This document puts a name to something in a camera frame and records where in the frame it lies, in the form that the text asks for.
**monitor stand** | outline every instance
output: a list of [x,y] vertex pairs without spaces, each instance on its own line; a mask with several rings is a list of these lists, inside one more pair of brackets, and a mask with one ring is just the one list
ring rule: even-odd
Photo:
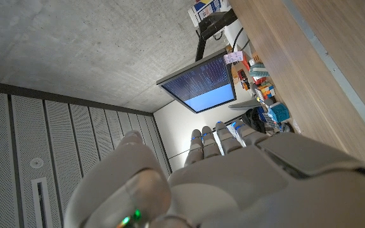
[[212,13],[204,18],[199,23],[198,29],[196,30],[196,34],[200,40],[198,42],[198,47],[196,48],[195,61],[199,61],[203,58],[207,39],[215,35],[218,31],[220,31],[220,29],[232,24],[237,19],[238,17],[234,13],[233,9],[230,9],[227,12]]

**metal strip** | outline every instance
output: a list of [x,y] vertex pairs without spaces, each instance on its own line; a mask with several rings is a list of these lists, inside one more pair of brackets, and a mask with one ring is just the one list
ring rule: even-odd
[[142,136],[143,144],[146,144],[146,141],[144,140],[144,136],[142,134],[142,130],[139,125],[138,116],[136,114],[132,114],[132,113],[128,113],[127,115],[129,116],[129,120],[131,121],[132,130],[138,131]]
[[63,203],[61,202],[61,195],[60,195],[60,185],[58,182],[58,176],[57,176],[57,170],[56,170],[56,160],[54,157],[54,153],[53,153],[53,146],[52,146],[52,142],[51,142],[51,135],[50,135],[50,129],[49,129],[49,121],[48,121],[48,113],[46,110],[46,101],[43,101],[43,111],[44,111],[44,121],[46,124],[46,132],[48,133],[48,143],[49,143],[49,150],[50,150],[50,156],[51,156],[51,166],[53,167],[53,178],[54,178],[54,186],[56,189],[56,197],[57,197],[57,202],[58,202],[58,214],[60,216],[60,222],[61,222],[61,226],[63,226]]
[[87,108],[88,108],[89,120],[91,121],[91,126],[92,126],[92,128],[93,128],[94,139],[95,139],[95,145],[96,145],[96,149],[97,149],[97,152],[98,152],[98,159],[101,161],[101,152],[99,151],[98,141],[97,141],[96,134],[95,134],[95,128],[94,128],[94,123],[93,123],[93,117],[91,116],[91,110],[90,110],[90,107],[87,107]]
[[109,133],[108,123],[105,118],[105,112],[101,108],[89,108],[96,141],[98,143],[98,152],[101,159],[104,159],[113,151],[113,144]]
[[305,18],[301,15],[297,7],[294,5],[292,0],[282,0],[284,5],[287,7],[288,11],[292,14],[295,21],[298,23],[298,26],[304,32],[305,36],[308,38],[309,42],[311,42],[312,46],[318,53],[319,57],[321,57],[322,61],[328,67],[330,73],[335,78],[339,86],[342,88],[343,92],[348,97],[349,101],[352,103],[354,108],[360,114],[361,118],[365,123],[365,104],[362,102],[359,95],[353,89],[352,85],[342,71],[339,69],[335,61],[333,61],[332,57],[329,55],[327,50],[322,45],[321,41],[317,38],[315,33],[312,31],[311,27],[306,22]]
[[88,107],[70,104],[74,123],[74,136],[77,143],[83,174],[86,175],[99,162],[94,129]]
[[73,135],[74,135],[74,143],[75,143],[75,150],[77,151],[77,157],[79,159],[79,166],[80,166],[80,171],[81,171],[81,177],[84,177],[84,171],[82,169],[82,165],[81,165],[81,156],[80,156],[80,149],[79,149],[79,144],[77,142],[77,137],[75,135],[75,129],[74,129],[74,118],[70,109],[70,104],[68,105],[68,113],[70,114],[70,121],[71,121],[71,127],[73,128]]
[[150,148],[150,150],[156,156],[157,162],[160,163],[160,160],[158,159],[158,156],[157,156],[154,144],[153,144],[153,140],[151,139],[151,135],[149,132],[148,125],[146,123],[146,119],[144,118],[144,116],[138,115],[138,121],[139,121],[140,128],[142,130],[142,135],[145,138],[144,141],[146,142],[146,146],[148,146]]
[[129,120],[129,116],[127,115],[127,113],[121,111],[118,111],[118,117],[120,126],[122,128],[122,132],[125,135],[126,133],[132,130],[131,121]]
[[13,109],[12,109],[12,98],[8,95],[8,110],[10,116],[10,127],[11,127],[11,144],[13,152],[13,166],[15,171],[15,183],[16,183],[16,202],[18,203],[18,216],[19,216],[19,226],[25,227],[23,222],[23,209],[22,209],[22,196],[20,190],[20,178],[19,178],[19,167],[18,167],[18,152],[16,150],[16,139],[15,139],[15,126],[13,123]]
[[106,121],[108,122],[109,132],[113,143],[113,148],[118,147],[120,140],[123,137],[122,127],[119,123],[118,113],[112,110],[105,110]]

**white robotic hand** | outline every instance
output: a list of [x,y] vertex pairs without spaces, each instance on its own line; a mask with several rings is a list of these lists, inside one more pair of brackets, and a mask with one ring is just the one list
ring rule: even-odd
[[194,130],[168,181],[128,133],[82,179],[65,227],[365,227],[365,163],[301,135],[233,127],[237,137],[215,127],[224,156],[210,127]]

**desk clutter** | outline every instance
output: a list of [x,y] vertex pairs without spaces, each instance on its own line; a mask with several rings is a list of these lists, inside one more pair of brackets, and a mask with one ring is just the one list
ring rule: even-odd
[[256,109],[258,118],[265,123],[266,132],[270,134],[294,132],[292,126],[284,122],[290,118],[290,112],[283,103],[276,102],[274,85],[269,82],[270,74],[257,53],[253,53],[250,61],[247,61],[244,56],[242,63],[251,77],[249,80],[244,71],[239,70],[242,88],[249,91],[260,102],[261,107]]

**box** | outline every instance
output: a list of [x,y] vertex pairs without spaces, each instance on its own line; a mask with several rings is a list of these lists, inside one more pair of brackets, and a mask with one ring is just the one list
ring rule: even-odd
[[251,77],[268,77],[270,76],[269,72],[265,68],[263,63],[256,63],[250,67],[250,76]]
[[275,122],[282,122],[289,119],[290,117],[288,108],[286,108],[286,106],[281,103],[276,103],[274,106],[272,105],[268,114],[271,115],[272,120]]
[[194,23],[194,27],[211,13],[219,11],[221,0],[201,0],[188,10],[189,17]]

